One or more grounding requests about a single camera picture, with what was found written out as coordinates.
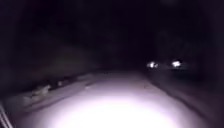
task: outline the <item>illuminated road surface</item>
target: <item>illuminated road surface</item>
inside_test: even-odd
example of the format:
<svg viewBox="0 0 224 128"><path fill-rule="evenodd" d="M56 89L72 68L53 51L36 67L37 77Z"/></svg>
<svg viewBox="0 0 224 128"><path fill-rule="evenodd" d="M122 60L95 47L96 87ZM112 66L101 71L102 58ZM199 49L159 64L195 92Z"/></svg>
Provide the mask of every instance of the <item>illuminated road surface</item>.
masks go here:
<svg viewBox="0 0 224 128"><path fill-rule="evenodd" d="M69 97L21 118L21 128L206 128L181 102L136 74L100 74L89 87L74 83L54 97Z"/></svg>

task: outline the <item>dark sky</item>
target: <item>dark sky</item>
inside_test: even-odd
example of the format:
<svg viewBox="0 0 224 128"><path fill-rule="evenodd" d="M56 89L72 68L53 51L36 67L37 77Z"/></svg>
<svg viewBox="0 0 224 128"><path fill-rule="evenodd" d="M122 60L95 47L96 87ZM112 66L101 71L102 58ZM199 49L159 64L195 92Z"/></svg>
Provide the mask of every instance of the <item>dark sky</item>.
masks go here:
<svg viewBox="0 0 224 128"><path fill-rule="evenodd" d="M10 30L2 32L10 37L2 41L2 83L13 87L98 68L138 69L155 59L180 58L198 64L212 38L206 15L194 1L9 0L0 4L7 12L2 13L6 17L2 26Z"/></svg>

